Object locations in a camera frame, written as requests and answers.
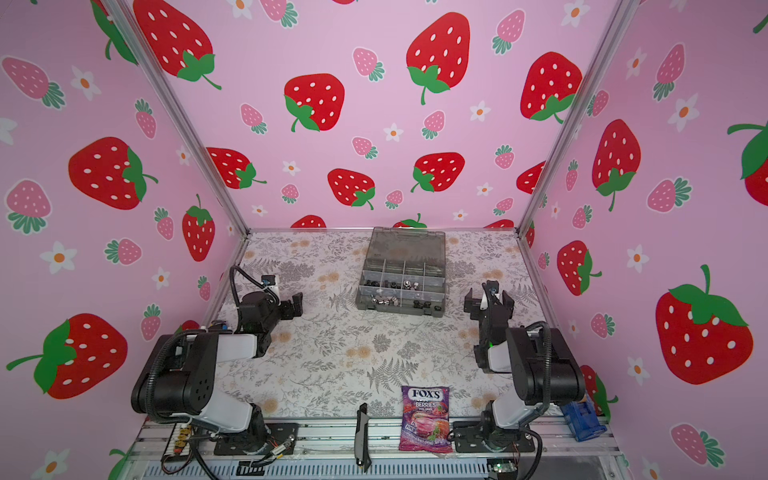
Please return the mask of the silver wing nuts pile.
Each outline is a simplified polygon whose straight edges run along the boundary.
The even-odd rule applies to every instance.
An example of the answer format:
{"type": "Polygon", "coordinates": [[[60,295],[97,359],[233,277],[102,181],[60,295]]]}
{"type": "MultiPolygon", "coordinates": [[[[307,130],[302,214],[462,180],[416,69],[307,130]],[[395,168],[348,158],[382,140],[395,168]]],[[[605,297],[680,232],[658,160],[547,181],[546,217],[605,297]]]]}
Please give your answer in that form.
{"type": "Polygon", "coordinates": [[[371,299],[375,305],[393,306],[393,307],[400,306],[400,299],[396,295],[385,295],[383,293],[377,293],[377,294],[373,294],[371,296],[371,299]]]}

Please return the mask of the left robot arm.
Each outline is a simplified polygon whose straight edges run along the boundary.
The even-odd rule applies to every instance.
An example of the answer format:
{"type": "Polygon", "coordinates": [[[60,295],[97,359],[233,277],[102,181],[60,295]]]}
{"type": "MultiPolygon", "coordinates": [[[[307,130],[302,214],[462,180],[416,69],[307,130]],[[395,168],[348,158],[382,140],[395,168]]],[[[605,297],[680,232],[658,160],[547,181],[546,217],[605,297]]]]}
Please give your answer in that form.
{"type": "Polygon", "coordinates": [[[233,331],[198,329],[161,336],[132,390],[132,408],[157,424],[191,428],[191,440],[214,442],[217,456],[272,460],[290,455],[298,425],[267,424],[261,407],[216,386],[216,372],[226,362],[265,356],[278,323],[303,314],[303,295],[281,301],[271,290],[261,290],[246,294],[236,307],[238,328],[233,331]]]}

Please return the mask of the grey plastic organizer box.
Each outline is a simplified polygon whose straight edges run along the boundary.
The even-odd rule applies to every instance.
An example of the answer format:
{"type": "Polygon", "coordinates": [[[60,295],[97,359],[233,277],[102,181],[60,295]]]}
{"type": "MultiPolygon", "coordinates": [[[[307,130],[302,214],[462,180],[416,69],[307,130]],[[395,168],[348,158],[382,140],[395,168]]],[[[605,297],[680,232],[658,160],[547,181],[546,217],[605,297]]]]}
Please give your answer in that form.
{"type": "Polygon", "coordinates": [[[446,311],[446,234],[442,231],[377,227],[373,230],[358,282],[355,304],[360,310],[373,310],[416,316],[414,301],[441,302],[446,311]],[[379,276],[380,287],[363,286],[365,277],[379,276]],[[387,278],[399,278],[400,288],[387,288],[387,278]],[[418,281],[418,290],[405,290],[404,280],[418,281]],[[373,294],[396,295],[400,306],[381,306],[372,302],[373,294]]]}

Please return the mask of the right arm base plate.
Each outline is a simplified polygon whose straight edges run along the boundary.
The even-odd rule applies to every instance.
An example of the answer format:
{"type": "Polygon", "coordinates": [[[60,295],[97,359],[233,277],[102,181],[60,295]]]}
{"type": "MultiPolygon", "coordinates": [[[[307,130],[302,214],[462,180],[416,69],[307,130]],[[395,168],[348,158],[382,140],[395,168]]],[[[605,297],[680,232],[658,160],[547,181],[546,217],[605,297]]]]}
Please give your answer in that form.
{"type": "Polygon", "coordinates": [[[459,453],[533,453],[536,450],[530,434],[500,428],[492,420],[454,421],[449,439],[459,453]]]}

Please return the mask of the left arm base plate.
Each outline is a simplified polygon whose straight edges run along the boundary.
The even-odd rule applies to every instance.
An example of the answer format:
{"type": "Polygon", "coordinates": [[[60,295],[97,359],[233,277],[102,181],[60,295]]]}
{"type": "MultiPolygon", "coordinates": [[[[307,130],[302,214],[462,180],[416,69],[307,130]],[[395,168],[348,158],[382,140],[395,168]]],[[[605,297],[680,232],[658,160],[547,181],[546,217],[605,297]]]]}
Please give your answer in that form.
{"type": "Polygon", "coordinates": [[[277,456],[292,455],[298,430],[298,423],[278,422],[252,427],[237,434],[222,434],[215,442],[213,454],[268,456],[277,449],[277,456]]]}

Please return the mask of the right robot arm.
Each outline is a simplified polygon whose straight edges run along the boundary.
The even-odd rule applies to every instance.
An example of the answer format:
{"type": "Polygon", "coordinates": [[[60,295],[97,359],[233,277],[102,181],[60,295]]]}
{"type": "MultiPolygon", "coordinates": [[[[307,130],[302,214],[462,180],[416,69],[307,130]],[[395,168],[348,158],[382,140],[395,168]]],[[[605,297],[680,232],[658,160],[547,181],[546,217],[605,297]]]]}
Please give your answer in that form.
{"type": "Polygon", "coordinates": [[[477,422],[456,422],[453,432],[462,451],[504,451],[532,436],[531,424],[552,406],[581,400],[586,382],[559,329],[545,321],[511,327],[512,297],[496,281],[482,290],[480,297],[468,292],[463,306],[478,323],[474,359],[485,373],[511,375],[513,387],[488,401],[477,422]]]}

